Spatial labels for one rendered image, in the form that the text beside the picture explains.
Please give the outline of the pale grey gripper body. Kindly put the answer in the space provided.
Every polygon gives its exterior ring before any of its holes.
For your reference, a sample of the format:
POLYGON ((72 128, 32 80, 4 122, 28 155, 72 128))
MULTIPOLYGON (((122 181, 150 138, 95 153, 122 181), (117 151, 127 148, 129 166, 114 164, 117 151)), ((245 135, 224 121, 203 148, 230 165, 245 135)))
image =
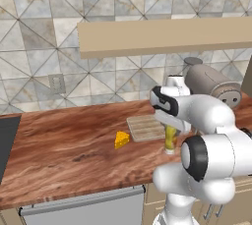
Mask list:
POLYGON ((178 130, 182 135, 188 134, 191 131, 191 125, 184 121, 180 120, 177 117, 169 115, 162 110, 157 110, 155 112, 155 118, 157 121, 161 122, 163 125, 171 126, 178 130))

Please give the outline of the yellow condiment bottle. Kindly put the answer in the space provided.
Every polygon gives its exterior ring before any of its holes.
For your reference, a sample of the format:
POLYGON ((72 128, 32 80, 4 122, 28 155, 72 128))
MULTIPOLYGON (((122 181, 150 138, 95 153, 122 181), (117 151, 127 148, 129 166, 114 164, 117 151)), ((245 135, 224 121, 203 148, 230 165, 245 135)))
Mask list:
POLYGON ((175 145, 177 141, 177 130, 171 126, 165 126, 165 143, 164 149, 167 154, 175 152, 175 145))

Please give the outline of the pale wooden cutting board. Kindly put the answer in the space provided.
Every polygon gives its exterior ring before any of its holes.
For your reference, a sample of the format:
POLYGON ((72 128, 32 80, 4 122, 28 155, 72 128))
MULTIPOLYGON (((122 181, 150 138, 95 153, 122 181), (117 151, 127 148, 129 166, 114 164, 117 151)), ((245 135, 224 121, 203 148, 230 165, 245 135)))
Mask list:
POLYGON ((129 117, 127 124, 134 142, 154 141, 165 137, 164 126, 154 115, 129 117))

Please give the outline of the yellow cheese wedge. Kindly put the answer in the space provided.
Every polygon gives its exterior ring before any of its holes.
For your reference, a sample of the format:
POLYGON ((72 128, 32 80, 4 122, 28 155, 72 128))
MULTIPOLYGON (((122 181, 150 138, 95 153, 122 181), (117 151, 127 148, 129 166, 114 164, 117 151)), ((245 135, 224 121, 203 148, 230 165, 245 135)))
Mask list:
POLYGON ((114 141, 114 148, 118 149, 130 141, 130 136, 127 133, 118 131, 114 141))

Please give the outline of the beige drawer front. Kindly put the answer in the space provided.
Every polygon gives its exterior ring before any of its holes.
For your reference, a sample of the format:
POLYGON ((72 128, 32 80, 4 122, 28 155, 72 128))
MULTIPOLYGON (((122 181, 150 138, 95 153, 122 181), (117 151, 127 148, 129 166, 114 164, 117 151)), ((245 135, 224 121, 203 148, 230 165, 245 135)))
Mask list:
POLYGON ((145 203, 165 201, 165 197, 166 194, 159 192, 153 183, 146 184, 145 203))

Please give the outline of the grey-brown cabinet side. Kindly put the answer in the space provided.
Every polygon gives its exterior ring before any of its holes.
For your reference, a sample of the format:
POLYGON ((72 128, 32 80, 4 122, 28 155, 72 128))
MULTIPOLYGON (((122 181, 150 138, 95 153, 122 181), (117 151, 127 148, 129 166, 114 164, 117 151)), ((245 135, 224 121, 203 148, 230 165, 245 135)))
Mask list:
POLYGON ((241 91, 243 94, 252 97, 252 56, 248 62, 248 66, 241 84, 241 91))

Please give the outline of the beige cupboard door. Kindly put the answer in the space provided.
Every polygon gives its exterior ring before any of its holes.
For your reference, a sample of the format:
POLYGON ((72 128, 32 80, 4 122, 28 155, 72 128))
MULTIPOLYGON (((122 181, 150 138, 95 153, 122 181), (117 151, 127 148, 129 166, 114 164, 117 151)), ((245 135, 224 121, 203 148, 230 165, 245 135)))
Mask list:
POLYGON ((203 215, 209 204, 195 201, 192 214, 200 225, 252 225, 252 175, 236 177, 234 182, 235 196, 224 206, 219 218, 216 217, 219 205, 214 205, 209 219, 205 220, 203 215))

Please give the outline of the grey dishwasher door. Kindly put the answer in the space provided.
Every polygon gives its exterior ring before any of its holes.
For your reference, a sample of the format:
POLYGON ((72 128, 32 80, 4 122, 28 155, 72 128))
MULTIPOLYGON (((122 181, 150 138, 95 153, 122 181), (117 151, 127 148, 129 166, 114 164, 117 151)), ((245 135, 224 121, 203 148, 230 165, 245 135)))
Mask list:
POLYGON ((27 225, 141 225, 144 194, 22 217, 27 225))

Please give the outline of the black hob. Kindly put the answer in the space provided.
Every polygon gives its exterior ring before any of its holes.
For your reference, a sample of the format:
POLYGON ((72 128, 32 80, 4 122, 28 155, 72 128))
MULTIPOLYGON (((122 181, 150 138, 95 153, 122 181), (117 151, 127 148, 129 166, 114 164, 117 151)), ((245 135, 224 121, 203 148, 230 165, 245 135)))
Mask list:
POLYGON ((20 122, 21 115, 4 115, 0 117, 0 184, 2 183, 20 122))

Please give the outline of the beige wall shelf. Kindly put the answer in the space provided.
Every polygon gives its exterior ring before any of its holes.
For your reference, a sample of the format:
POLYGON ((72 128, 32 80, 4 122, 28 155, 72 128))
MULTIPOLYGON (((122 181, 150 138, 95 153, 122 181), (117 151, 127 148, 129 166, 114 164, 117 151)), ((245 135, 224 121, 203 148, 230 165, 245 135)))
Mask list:
POLYGON ((85 58, 252 47, 252 17, 78 24, 85 58))

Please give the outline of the grey wall socket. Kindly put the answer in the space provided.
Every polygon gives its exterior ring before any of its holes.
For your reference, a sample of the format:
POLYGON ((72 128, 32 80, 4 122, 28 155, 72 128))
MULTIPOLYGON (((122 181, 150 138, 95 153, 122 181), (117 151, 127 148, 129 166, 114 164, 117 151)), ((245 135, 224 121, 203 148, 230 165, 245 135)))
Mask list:
POLYGON ((64 76, 62 74, 49 75, 48 79, 53 94, 66 92, 64 76))

